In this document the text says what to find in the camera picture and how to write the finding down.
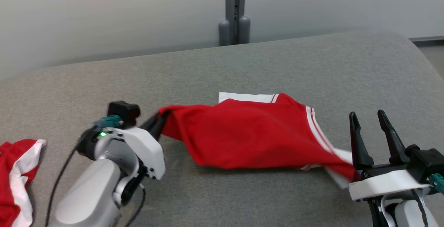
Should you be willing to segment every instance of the teal connector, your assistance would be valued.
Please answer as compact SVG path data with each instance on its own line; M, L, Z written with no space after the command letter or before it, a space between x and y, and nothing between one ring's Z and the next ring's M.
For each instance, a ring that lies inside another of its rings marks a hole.
M118 127L121 125L120 117L117 115L109 115L106 117L103 117L97 121L94 122L94 125L99 128L103 129L106 127Z
M435 190L444 194L444 178L439 173L432 174L429 178L429 183Z

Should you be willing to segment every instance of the gray fabric surface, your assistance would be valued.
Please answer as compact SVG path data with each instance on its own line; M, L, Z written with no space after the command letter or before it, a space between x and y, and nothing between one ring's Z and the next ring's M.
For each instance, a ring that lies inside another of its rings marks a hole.
M0 140L43 138L48 145L31 197L42 226L49 193L79 134L107 104L159 107L216 104L217 93L286 93L316 109L330 142L350 150L349 112L376 163L389 158L376 116L384 109L405 145L444 152L444 82L408 39L358 31L283 41L162 53L37 70L0 83ZM366 203L353 202L322 169L221 170L199 167L180 142L164 137L166 173L145 180L147 201L133 226L371 226ZM75 155L55 205L90 161ZM122 226L141 193L123 209ZM444 198L428 199L444 225Z

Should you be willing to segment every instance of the red cloth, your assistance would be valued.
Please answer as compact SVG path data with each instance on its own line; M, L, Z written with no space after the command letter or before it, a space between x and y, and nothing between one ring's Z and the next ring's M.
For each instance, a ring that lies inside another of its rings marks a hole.
M44 140L20 140L0 146L0 227L32 224L27 186L35 177Z
M313 108L279 94L275 102L227 99L214 107L170 105L162 134L183 141L193 160L225 169L321 164L352 181L355 169L339 158Z

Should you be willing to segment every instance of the black cable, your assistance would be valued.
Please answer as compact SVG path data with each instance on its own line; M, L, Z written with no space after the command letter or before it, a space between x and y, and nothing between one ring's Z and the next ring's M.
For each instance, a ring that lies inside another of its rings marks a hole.
M422 205L422 202L421 202L421 200L420 200L420 198L419 198L419 195L415 192L414 189L412 189L412 190L410 190L410 191L412 192L412 194L413 194L413 196L414 196L416 202L418 203L419 210L420 210L421 213L422 213L422 221L424 222L424 227L428 227L427 216L426 216L426 213L425 213L424 206Z
M139 205L139 207L137 208L137 210L136 210L136 212L134 213L134 215L133 215L133 216L131 217L131 219L127 222L127 224L125 224L125 227L129 227L129 226L133 223L134 219L136 219L137 215L140 213L140 211L141 211L141 209L142 209L142 207L143 207L143 204L145 203L146 191L145 191L145 188L144 188L144 187L142 188L142 192L143 192L142 201L140 202L140 205Z
M56 193L57 186L59 185L59 182L60 182L60 179L62 178L63 172L65 172L66 166L68 166L69 161L71 161L72 156L76 152L77 146L78 146L78 144L76 144L76 146L73 148L73 150L69 154L68 158L65 161L65 164L62 167L62 170L60 170L60 173L57 176L54 186L52 187L51 196L49 197L48 211L46 212L45 227L47 227L49 225L49 218L51 217L52 201L54 200L54 194Z

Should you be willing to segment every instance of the white fabric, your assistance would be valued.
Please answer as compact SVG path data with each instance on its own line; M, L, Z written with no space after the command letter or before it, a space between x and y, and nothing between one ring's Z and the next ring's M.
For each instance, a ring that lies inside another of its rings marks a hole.
M236 94L236 93L220 92L219 103L227 99L234 99L239 101L275 103L278 96L279 94ZM317 124L314 109L306 107L306 110L307 110L307 120L309 123L309 127L316 140L322 146L322 148L324 148L326 151L330 153L334 152L340 159L346 161L347 163L352 164L353 162L352 153L350 151L344 151L334 148L333 145L330 143L330 141L328 141L327 137L322 132L320 126ZM303 168L301 168L301 170L309 170L311 168L320 167L320 166L321 165L319 164L306 165ZM347 178L329 168L325 168L325 170L341 189L349 188L349 181Z
M25 189L27 177L22 174L34 169L40 158L40 150L46 145L45 140L37 140L12 166L9 173L9 184L11 185L14 203L20 207L20 213L12 223L12 227L27 227L32 224L32 205Z

